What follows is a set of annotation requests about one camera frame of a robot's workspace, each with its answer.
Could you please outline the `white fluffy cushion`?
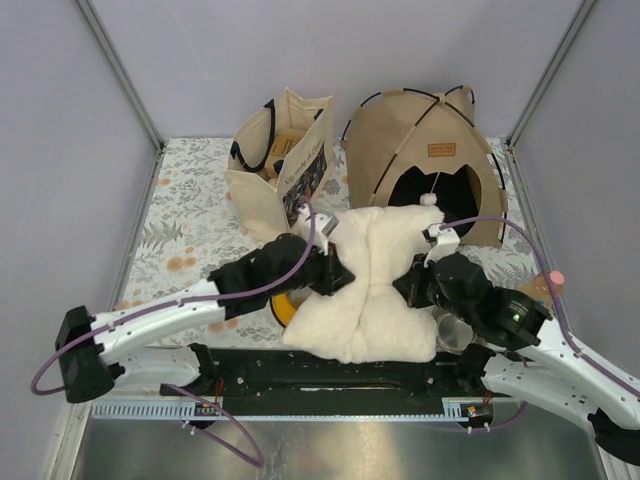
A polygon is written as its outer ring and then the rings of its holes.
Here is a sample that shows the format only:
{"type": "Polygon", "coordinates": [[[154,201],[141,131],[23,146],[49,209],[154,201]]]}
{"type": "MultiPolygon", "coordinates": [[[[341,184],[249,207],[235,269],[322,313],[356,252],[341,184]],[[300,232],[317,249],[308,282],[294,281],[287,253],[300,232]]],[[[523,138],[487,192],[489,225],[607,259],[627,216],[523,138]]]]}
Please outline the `white fluffy cushion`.
{"type": "Polygon", "coordinates": [[[342,363],[423,363],[436,355],[436,322],[408,307],[393,285],[443,221],[436,206],[367,207],[338,214],[330,239],[355,279],[331,296],[311,294],[282,334],[285,346],[342,363]]]}

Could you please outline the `beige pet tent fabric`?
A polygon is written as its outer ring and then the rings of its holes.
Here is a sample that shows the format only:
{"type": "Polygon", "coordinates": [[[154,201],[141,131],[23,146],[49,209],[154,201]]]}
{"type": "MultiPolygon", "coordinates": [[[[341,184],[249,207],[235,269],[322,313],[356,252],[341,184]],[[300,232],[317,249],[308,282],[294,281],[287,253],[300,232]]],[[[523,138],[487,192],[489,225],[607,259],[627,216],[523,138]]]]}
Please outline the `beige pet tent fabric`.
{"type": "MultiPolygon", "coordinates": [[[[364,207],[417,204],[421,195],[429,192],[436,174],[426,151],[427,144],[432,139],[430,121],[433,118],[433,115],[428,117],[426,127],[410,137],[372,202],[364,207]]],[[[463,219],[464,225],[457,229],[462,244],[501,247],[506,231],[502,222],[506,217],[479,216],[463,219]]]]}

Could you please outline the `black tent pole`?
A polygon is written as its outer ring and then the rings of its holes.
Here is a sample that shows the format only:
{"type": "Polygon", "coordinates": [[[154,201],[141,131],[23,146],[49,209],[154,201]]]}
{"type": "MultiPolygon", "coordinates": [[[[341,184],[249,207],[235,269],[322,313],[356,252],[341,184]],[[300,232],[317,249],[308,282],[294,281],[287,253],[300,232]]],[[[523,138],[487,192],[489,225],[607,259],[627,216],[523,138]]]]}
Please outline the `black tent pole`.
{"type": "Polygon", "coordinates": [[[381,183],[410,137],[425,128],[437,112],[452,113],[472,127],[475,94],[459,85],[442,93],[415,88],[377,92],[364,100],[347,122],[340,138],[353,207],[372,202],[381,183]]]}
{"type": "Polygon", "coordinates": [[[438,95],[426,151],[436,171],[431,191],[447,222],[479,216],[505,218],[506,182],[493,148],[475,119],[475,94],[459,85],[438,95]]]}

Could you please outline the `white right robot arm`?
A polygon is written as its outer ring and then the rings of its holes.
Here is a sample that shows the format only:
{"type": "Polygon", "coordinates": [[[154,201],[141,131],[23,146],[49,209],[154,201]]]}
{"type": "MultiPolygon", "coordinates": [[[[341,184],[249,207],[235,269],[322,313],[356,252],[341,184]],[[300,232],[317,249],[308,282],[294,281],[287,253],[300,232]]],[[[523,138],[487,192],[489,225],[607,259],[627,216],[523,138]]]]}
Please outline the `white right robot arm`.
{"type": "Polygon", "coordinates": [[[468,346],[455,383],[511,396],[585,429],[596,444],[639,463],[639,381],[575,336],[524,293],[495,286],[460,253],[415,256],[394,287],[415,308],[437,306],[468,324],[487,346],[468,346]]]}

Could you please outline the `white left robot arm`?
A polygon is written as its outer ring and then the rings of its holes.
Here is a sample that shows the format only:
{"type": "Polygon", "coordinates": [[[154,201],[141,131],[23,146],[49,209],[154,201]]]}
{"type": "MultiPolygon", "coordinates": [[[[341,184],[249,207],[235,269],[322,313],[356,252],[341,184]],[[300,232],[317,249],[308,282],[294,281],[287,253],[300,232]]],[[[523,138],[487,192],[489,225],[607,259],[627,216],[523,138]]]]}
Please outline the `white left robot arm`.
{"type": "Polygon", "coordinates": [[[282,234],[155,302],[100,314],[75,307],[55,340],[65,398],[79,404],[110,392],[126,372],[125,357],[164,337],[258,311],[272,297],[305,287],[330,296],[354,279],[334,243],[318,247],[282,234]]]}

